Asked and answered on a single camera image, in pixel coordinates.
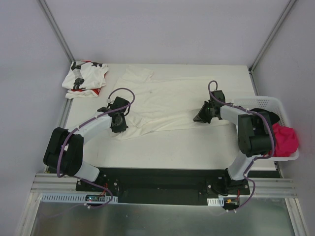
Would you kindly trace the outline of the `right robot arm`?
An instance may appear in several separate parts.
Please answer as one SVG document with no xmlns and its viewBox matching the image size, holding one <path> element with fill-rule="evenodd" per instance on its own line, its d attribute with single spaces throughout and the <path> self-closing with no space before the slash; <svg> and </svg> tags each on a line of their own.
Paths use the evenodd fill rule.
<svg viewBox="0 0 315 236">
<path fill-rule="evenodd" d="M 228 178 L 221 183 L 222 190 L 233 194 L 239 188 L 238 180 L 245 179 L 254 161 L 263 159 L 275 150 L 272 125 L 278 115 L 265 109 L 251 110 L 225 102 L 221 90 L 209 92 L 210 99 L 193 118 L 194 122 L 210 123 L 213 118 L 227 120 L 237 126 L 239 153 L 227 168 Z"/>
</svg>

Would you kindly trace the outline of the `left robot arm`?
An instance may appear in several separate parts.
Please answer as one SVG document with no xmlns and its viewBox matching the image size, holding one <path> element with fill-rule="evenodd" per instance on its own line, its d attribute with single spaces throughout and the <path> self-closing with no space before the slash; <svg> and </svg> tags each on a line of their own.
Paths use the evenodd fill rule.
<svg viewBox="0 0 315 236">
<path fill-rule="evenodd" d="M 125 119 L 128 105 L 127 100 L 116 97 L 107 107 L 98 109 L 93 117 L 75 128 L 55 128 L 44 154 L 44 164 L 59 171 L 59 175 L 87 180 L 87 186 L 93 191 L 101 190 L 103 174 L 99 168 L 83 161 L 84 144 L 107 129 L 113 133 L 125 132 L 128 129 Z"/>
</svg>

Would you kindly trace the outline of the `cream white t shirt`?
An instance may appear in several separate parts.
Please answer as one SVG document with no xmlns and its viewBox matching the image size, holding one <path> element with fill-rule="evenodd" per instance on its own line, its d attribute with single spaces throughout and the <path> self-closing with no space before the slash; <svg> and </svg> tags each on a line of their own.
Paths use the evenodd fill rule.
<svg viewBox="0 0 315 236">
<path fill-rule="evenodd" d="M 149 133 L 229 125 L 214 118 L 210 123 L 194 122 L 193 118 L 209 99 L 208 83 L 215 77 L 207 70 L 187 69 L 161 71 L 128 65 L 106 76 L 117 96 L 132 101 L 126 117 L 128 129 L 112 134 L 118 141 L 135 139 Z"/>
</svg>

